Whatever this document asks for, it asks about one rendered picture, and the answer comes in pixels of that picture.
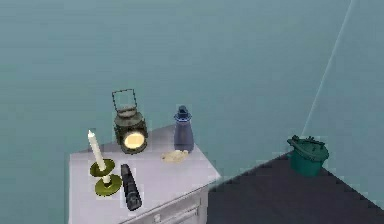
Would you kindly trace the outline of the dark green lantern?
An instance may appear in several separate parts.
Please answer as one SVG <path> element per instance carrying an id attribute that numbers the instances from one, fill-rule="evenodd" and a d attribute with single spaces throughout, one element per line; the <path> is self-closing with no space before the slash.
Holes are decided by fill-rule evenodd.
<path id="1" fill-rule="evenodd" d="M 148 130 L 144 116 L 138 111 L 135 90 L 131 89 L 132 106 L 124 106 L 119 109 L 116 103 L 116 95 L 128 92 L 128 89 L 112 92 L 112 102 L 116 111 L 114 119 L 114 132 L 116 143 L 125 154 L 138 154 L 147 147 Z"/>

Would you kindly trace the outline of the white candle on green holder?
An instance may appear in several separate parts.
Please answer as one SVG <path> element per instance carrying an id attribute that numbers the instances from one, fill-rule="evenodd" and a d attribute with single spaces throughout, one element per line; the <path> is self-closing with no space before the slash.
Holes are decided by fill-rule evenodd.
<path id="1" fill-rule="evenodd" d="M 89 130 L 87 137 L 95 157 L 95 162 L 90 167 L 90 175 L 98 178 L 94 191 L 101 197 L 111 196 L 119 191 L 122 180 L 119 175 L 112 173 L 115 168 L 114 161 L 102 156 L 95 133 Z"/>

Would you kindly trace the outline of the black flashlight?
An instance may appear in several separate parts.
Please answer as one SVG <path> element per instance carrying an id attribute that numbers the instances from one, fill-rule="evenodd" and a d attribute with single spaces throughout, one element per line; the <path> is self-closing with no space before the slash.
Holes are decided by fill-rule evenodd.
<path id="1" fill-rule="evenodd" d="M 135 211 L 142 205 L 140 193 L 137 189 L 132 171 L 127 164 L 121 165 L 121 178 L 123 181 L 124 196 L 127 208 L 130 211 Z"/>

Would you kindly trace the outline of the white cabinet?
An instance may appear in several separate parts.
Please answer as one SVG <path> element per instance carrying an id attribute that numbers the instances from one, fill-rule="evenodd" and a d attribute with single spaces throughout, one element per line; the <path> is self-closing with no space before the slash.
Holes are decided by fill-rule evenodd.
<path id="1" fill-rule="evenodd" d="M 206 224 L 208 185 L 220 174 L 199 148 L 180 163 L 164 162 L 163 155 L 173 150 L 173 135 L 172 125 L 151 131 L 147 148 L 135 155 L 123 153 L 116 143 L 101 146 L 102 155 L 116 164 L 114 174 L 123 164 L 130 167 L 142 199 L 135 211 L 127 208 L 123 190 L 110 197 L 95 193 L 91 150 L 71 154 L 68 224 Z"/>

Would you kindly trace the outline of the dark blue bottle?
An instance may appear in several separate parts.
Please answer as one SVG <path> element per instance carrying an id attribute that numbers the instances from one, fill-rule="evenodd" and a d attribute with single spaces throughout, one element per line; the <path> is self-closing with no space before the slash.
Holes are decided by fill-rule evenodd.
<path id="1" fill-rule="evenodd" d="M 185 105 L 181 105 L 174 115 L 174 148 L 176 150 L 186 150 L 190 153 L 194 149 L 194 136 L 191 127 L 192 115 Z"/>

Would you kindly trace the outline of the green bin with lid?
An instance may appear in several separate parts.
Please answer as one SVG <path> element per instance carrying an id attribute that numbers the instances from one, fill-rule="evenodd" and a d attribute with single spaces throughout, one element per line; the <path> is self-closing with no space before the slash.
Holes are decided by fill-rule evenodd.
<path id="1" fill-rule="evenodd" d="M 329 158 L 326 144 L 312 136 L 300 138 L 297 135 L 292 136 L 287 142 L 293 148 L 290 153 L 291 168 L 302 176 L 317 176 Z"/>

